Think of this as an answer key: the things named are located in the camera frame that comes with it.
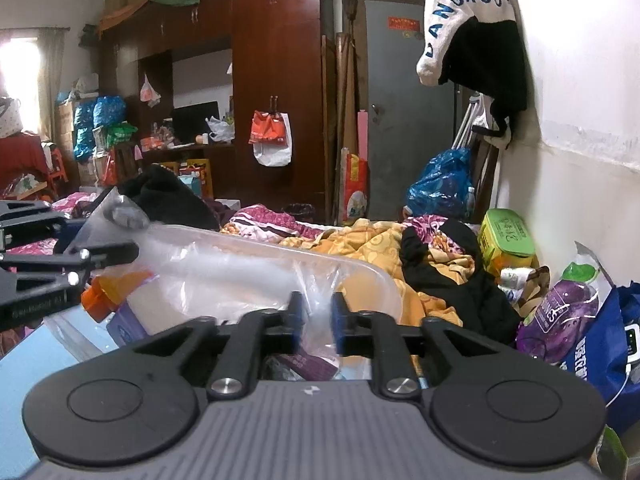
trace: red cloth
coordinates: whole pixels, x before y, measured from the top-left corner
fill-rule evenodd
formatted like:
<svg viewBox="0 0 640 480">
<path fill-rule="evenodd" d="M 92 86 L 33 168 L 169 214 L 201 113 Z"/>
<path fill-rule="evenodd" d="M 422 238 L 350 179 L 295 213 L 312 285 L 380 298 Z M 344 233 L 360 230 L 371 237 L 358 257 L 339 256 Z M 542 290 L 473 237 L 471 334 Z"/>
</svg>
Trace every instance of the red cloth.
<svg viewBox="0 0 640 480">
<path fill-rule="evenodd" d="M 0 193 L 22 173 L 32 173 L 41 182 L 49 175 L 40 137 L 31 132 L 0 139 Z"/>
</svg>

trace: blue bag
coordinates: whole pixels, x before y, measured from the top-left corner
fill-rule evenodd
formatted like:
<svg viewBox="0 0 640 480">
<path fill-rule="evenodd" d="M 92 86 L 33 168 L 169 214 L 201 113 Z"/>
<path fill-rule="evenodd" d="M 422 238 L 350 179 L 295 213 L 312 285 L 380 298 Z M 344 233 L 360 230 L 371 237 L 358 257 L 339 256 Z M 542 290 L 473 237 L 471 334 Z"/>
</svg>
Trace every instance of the blue bag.
<svg viewBox="0 0 640 480">
<path fill-rule="evenodd" d="M 76 130 L 94 127 L 94 107 L 95 99 L 78 104 L 76 113 L 74 114 L 74 126 Z"/>
<path fill-rule="evenodd" d="M 94 128 L 124 122 L 127 105 L 120 96 L 98 97 L 94 108 Z"/>
<path fill-rule="evenodd" d="M 614 288 L 589 331 L 560 365 L 596 387 L 607 403 L 607 425 L 617 434 L 640 420 L 640 362 L 627 363 L 625 333 L 625 327 L 639 321 L 640 283 Z"/>
<path fill-rule="evenodd" d="M 469 210 L 471 152 L 446 150 L 433 157 L 406 194 L 412 216 L 435 214 L 466 219 Z"/>
<path fill-rule="evenodd" d="M 76 137 L 74 157 L 79 162 L 85 162 L 94 152 L 94 131 L 91 128 L 80 128 Z"/>
</svg>

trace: white cable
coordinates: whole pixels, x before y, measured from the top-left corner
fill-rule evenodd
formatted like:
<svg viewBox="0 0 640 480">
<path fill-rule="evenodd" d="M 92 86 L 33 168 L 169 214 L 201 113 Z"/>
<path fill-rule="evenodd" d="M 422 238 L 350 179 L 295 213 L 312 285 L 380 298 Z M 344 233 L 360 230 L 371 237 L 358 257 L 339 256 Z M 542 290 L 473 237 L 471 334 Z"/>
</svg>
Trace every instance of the white cable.
<svg viewBox="0 0 640 480">
<path fill-rule="evenodd" d="M 616 393 L 616 396 L 613 397 L 613 399 L 611 399 L 608 403 L 607 403 L 607 408 L 613 404 L 613 401 L 616 400 L 618 398 L 618 396 L 622 393 L 622 390 L 625 389 L 626 383 L 629 380 L 629 375 L 631 375 L 631 364 L 627 364 L 626 365 L 626 377 L 625 377 L 625 382 L 622 383 L 622 388 L 620 388 L 620 390 L 618 391 L 618 393 Z"/>
</svg>

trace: window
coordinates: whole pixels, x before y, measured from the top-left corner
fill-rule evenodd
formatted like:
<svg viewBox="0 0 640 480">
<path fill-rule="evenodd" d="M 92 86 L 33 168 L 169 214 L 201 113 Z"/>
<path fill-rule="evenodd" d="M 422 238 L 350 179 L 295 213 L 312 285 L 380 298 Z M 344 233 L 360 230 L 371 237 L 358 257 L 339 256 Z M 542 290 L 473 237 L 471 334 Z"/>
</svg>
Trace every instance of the window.
<svg viewBox="0 0 640 480">
<path fill-rule="evenodd" d="M 30 132 L 40 130 L 38 106 L 38 71 L 40 52 L 36 38 L 13 38 L 0 47 L 0 70 L 9 97 L 20 101 L 22 127 Z"/>
</svg>

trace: red sticker on door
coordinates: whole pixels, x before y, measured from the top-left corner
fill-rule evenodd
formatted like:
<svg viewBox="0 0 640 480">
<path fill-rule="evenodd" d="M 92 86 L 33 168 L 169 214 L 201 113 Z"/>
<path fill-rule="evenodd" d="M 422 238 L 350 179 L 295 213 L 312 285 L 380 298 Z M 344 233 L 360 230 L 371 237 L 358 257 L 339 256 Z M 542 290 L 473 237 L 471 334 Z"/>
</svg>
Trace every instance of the red sticker on door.
<svg viewBox="0 0 640 480">
<path fill-rule="evenodd" d="M 390 16 L 389 28 L 420 32 L 420 22 L 418 20 L 410 20 L 409 18 L 396 18 L 395 16 Z"/>
</svg>

